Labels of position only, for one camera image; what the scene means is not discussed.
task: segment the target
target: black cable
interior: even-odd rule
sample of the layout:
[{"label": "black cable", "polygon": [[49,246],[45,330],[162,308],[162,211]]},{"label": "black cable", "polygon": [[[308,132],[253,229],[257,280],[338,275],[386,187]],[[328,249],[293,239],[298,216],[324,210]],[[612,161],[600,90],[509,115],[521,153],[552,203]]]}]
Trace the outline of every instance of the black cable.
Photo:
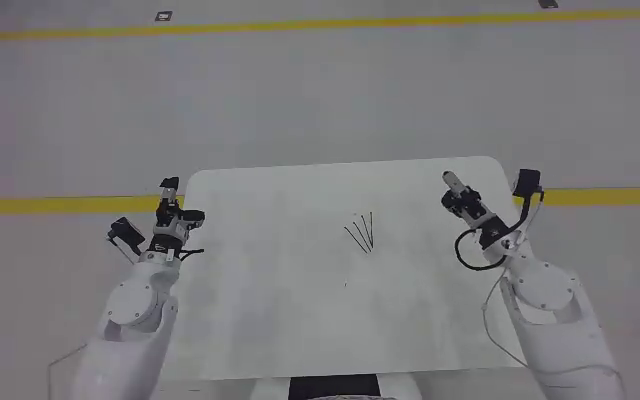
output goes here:
[{"label": "black cable", "polygon": [[466,231],[462,232],[460,234],[460,236],[458,236],[458,238],[456,239],[456,241],[453,243],[453,249],[456,252],[456,258],[458,259],[458,261],[460,262],[460,264],[464,265],[465,267],[469,268],[470,270],[473,271],[486,271],[489,269],[494,269],[494,268],[498,268],[499,266],[502,265],[502,263],[507,259],[507,256],[504,255],[502,256],[502,258],[500,260],[498,260],[497,262],[490,264],[490,265],[486,265],[484,267],[474,267],[473,265],[467,263],[465,260],[462,259],[462,256],[460,255],[460,241],[467,236],[470,233],[475,232],[475,229],[467,229]]},{"label": "black cable", "polygon": [[524,221],[527,220],[527,218],[529,217],[529,208],[531,208],[531,196],[525,198],[524,199],[524,203],[522,203],[522,211],[520,212],[520,220],[518,222],[516,222],[513,226],[511,226],[509,229],[507,229],[507,231],[504,233],[503,236],[506,236],[506,235],[510,234],[511,232],[515,231],[516,229],[518,229],[520,227],[520,225],[522,225],[524,223]]},{"label": "black cable", "polygon": [[187,259],[187,257],[189,257],[192,254],[199,254],[199,253],[204,253],[204,249],[199,249],[199,250],[183,250],[181,251],[181,253],[184,253],[183,257],[180,257],[180,261],[184,261]]},{"label": "black cable", "polygon": [[[508,228],[504,234],[502,235],[503,237],[510,234],[511,232],[515,231],[516,229],[518,229],[523,223],[524,221],[527,220],[527,218],[529,217],[529,208],[531,207],[531,196],[527,197],[524,199],[524,203],[522,203],[522,211],[520,212],[520,219],[518,220],[518,222],[516,222],[515,224],[513,224],[510,228]],[[453,249],[456,252],[456,258],[458,259],[458,261],[460,262],[460,264],[464,265],[466,268],[473,270],[473,271],[487,271],[490,269],[494,269],[494,268],[498,268],[499,266],[502,265],[502,263],[505,262],[505,260],[507,259],[506,255],[503,255],[498,261],[496,261],[493,264],[489,264],[489,265],[485,265],[484,267],[475,267],[469,263],[467,263],[466,261],[464,261],[462,259],[462,255],[460,255],[460,241],[467,236],[470,233],[475,232],[476,229],[467,229],[466,231],[462,232],[460,234],[460,236],[458,236],[458,238],[456,239],[456,241],[453,243]]]}]

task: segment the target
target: white cable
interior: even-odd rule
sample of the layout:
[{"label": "white cable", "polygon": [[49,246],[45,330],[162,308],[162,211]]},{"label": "white cable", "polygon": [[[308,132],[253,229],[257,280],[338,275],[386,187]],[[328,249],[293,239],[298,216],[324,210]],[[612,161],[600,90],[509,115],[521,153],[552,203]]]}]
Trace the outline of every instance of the white cable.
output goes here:
[{"label": "white cable", "polygon": [[[542,370],[530,367],[527,363],[525,363],[524,361],[522,361],[521,359],[519,359],[518,357],[513,355],[513,353],[511,353],[509,350],[507,350],[504,346],[502,346],[500,343],[498,343],[493,338],[493,336],[491,336],[491,333],[489,332],[489,326],[487,324],[487,309],[489,308],[489,299],[491,298],[491,295],[493,295],[493,292],[496,289],[496,286],[498,286],[498,283],[500,283],[500,280],[504,277],[506,272],[507,272],[507,268],[505,267],[502,270],[502,274],[500,274],[500,276],[495,281],[493,286],[491,286],[491,290],[489,290],[489,294],[487,295],[487,298],[484,301],[484,303],[482,303],[482,307],[481,307],[482,308],[482,322],[484,323],[484,331],[487,333],[487,337],[489,338],[491,343],[493,343],[497,348],[502,350],[505,354],[507,354],[509,357],[511,357],[518,364],[520,364],[523,367],[527,368],[534,375],[535,374],[539,374],[539,375],[561,375],[561,374],[566,374],[566,373],[569,373],[569,372],[581,371],[581,370],[584,370],[584,369],[591,369],[591,368],[603,369],[605,371],[612,372],[613,374],[616,375],[616,377],[620,381],[620,386],[622,388],[622,392],[623,392],[624,396],[626,397],[626,389],[624,387],[624,381],[622,380],[622,375],[620,374],[620,371],[618,371],[615,368],[612,368],[612,367],[610,367],[608,365],[604,365],[604,364],[590,364],[590,365],[583,365],[583,366],[580,366],[580,367],[574,367],[574,368],[569,368],[569,369],[560,370],[560,371],[542,371]],[[575,388],[575,386],[551,386],[551,387],[553,387],[553,388],[563,388],[563,389],[573,389],[573,388]]]}]

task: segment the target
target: thin black stick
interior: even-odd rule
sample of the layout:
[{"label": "thin black stick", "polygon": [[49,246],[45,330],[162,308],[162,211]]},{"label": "thin black stick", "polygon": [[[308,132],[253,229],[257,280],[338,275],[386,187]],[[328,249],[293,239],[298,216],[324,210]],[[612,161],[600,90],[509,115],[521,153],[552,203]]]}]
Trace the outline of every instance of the thin black stick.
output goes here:
[{"label": "thin black stick", "polygon": [[369,243],[367,243],[367,240],[364,238],[364,235],[362,234],[362,231],[358,227],[358,224],[356,224],[355,222],[353,224],[356,226],[356,229],[358,230],[358,232],[360,232],[360,237],[362,238],[362,241],[364,242],[364,244],[367,245],[367,249],[369,249],[369,251],[371,251],[371,248],[369,247]]},{"label": "thin black stick", "polygon": [[364,215],[360,215],[360,218],[362,218],[362,224],[364,225],[364,231],[367,234],[367,239],[369,239],[369,244],[371,245],[371,248],[373,249],[373,243],[371,243],[371,235],[369,235],[369,230],[367,229],[367,223],[364,220]]},{"label": "thin black stick", "polygon": [[358,242],[358,239],[356,239],[355,236],[353,236],[353,233],[351,233],[351,231],[349,230],[349,228],[347,228],[346,226],[344,227],[344,229],[347,230],[347,232],[349,232],[349,235],[351,235],[351,237],[353,238],[353,240],[356,241],[356,243],[358,243],[358,246],[360,246],[360,248],[362,249],[362,251],[364,251],[365,253],[367,252],[364,247],[362,247],[362,245],[360,244],[360,242]]}]

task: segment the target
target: stick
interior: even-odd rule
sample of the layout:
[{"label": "stick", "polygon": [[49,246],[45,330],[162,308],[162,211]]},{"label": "stick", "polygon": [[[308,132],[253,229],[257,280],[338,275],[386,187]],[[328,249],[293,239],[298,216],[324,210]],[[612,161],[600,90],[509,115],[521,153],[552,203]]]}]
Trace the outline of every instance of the stick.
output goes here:
[{"label": "stick", "polygon": [[360,228],[358,227],[358,225],[354,222],[353,223],[356,226],[356,229],[358,230],[358,232],[360,232],[360,237],[362,238],[362,241],[364,242],[364,244],[367,245],[367,249],[369,249],[369,251],[371,251],[371,248],[369,247],[369,243],[367,243],[367,241],[364,238],[364,235],[362,234],[362,231],[360,230]]},{"label": "stick", "polygon": [[351,235],[351,237],[353,238],[353,240],[356,241],[356,243],[358,243],[358,246],[360,246],[360,248],[362,249],[362,251],[364,251],[365,253],[367,252],[364,247],[362,247],[362,245],[360,244],[360,242],[358,242],[358,239],[356,239],[355,236],[353,236],[353,233],[351,233],[351,231],[349,230],[349,228],[347,228],[346,226],[344,227],[344,229],[347,230],[347,232],[349,232],[349,235]]}]

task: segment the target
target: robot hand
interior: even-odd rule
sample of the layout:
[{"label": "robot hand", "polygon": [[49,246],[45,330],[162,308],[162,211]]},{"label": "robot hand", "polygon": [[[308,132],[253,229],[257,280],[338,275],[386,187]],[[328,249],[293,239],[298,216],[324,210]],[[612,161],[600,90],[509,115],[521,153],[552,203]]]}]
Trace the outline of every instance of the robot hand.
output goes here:
[{"label": "robot hand", "polygon": [[109,296],[76,373],[73,400],[148,399],[156,385],[178,313],[171,286],[182,261],[201,252],[182,247],[189,231],[204,222],[203,212],[180,209],[177,177],[160,186],[163,193],[147,251],[140,252],[144,237],[125,218],[111,226],[108,240],[115,244],[116,237],[122,239],[139,259]]},{"label": "robot hand", "polygon": [[[582,284],[575,275],[537,260],[525,230],[519,229],[527,220],[531,197],[541,192],[540,173],[520,172],[514,195],[523,197],[524,204],[520,220],[512,227],[507,227],[482,203],[480,194],[463,185],[453,172],[445,172],[443,179],[449,190],[442,204],[470,227],[456,240],[456,255],[472,270],[505,268],[500,289],[527,363],[489,335],[491,341],[531,370],[549,400],[624,399],[622,378]],[[484,256],[492,263],[484,267],[467,264],[458,249],[460,240],[477,229],[481,231]],[[529,321],[518,301],[552,314],[555,322]]]}]

